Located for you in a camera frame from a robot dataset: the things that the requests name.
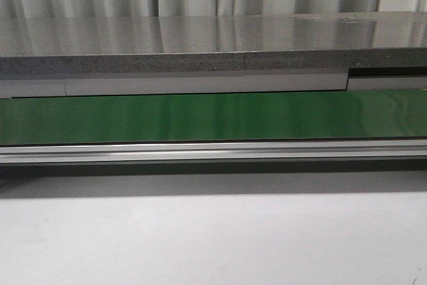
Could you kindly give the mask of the green conveyor belt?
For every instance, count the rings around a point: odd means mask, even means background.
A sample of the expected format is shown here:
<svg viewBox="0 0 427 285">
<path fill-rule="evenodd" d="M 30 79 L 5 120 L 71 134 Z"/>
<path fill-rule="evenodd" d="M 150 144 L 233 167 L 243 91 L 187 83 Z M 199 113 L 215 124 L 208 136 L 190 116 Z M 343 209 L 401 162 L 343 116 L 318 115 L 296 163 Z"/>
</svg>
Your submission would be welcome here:
<svg viewBox="0 0 427 285">
<path fill-rule="evenodd" d="M 1 100 L 4 146 L 425 135 L 422 89 Z"/>
</svg>

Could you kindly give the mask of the grey stone counter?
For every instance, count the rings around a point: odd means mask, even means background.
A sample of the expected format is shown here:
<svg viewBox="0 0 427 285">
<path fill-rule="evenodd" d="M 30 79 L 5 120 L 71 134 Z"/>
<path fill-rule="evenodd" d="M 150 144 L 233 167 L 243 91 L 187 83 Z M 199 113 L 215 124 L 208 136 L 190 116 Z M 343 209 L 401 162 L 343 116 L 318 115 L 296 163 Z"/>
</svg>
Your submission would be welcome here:
<svg viewBox="0 0 427 285">
<path fill-rule="evenodd" d="M 3 98 L 425 87 L 425 13 L 1 20 Z"/>
</svg>

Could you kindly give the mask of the aluminium conveyor side rail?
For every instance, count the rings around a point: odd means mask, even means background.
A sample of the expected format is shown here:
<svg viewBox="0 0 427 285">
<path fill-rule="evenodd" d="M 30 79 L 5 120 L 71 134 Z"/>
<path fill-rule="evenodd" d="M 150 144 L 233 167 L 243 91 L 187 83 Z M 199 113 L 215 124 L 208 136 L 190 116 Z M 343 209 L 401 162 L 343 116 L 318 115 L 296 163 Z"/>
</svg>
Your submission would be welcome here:
<svg viewBox="0 0 427 285">
<path fill-rule="evenodd" d="M 426 140 L 352 139 L 2 147 L 1 164 L 84 164 L 426 156 Z"/>
</svg>

